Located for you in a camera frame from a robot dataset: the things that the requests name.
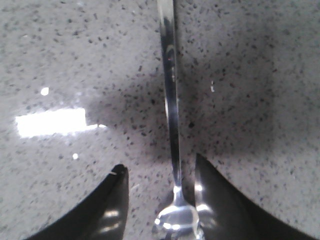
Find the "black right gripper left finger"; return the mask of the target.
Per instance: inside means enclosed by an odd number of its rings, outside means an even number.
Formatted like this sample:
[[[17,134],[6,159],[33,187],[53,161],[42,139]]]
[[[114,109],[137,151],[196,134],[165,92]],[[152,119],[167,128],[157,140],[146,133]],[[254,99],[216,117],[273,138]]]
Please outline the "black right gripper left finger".
[[[113,167],[76,207],[28,240],[122,240],[129,209],[129,171]]]

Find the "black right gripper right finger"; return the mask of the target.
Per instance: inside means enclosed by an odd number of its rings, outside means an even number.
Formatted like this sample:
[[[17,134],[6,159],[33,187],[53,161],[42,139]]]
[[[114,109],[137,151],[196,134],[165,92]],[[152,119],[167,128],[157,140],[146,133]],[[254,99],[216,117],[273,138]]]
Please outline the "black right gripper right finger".
[[[207,240],[311,240],[249,200],[201,154],[195,160],[195,206]]]

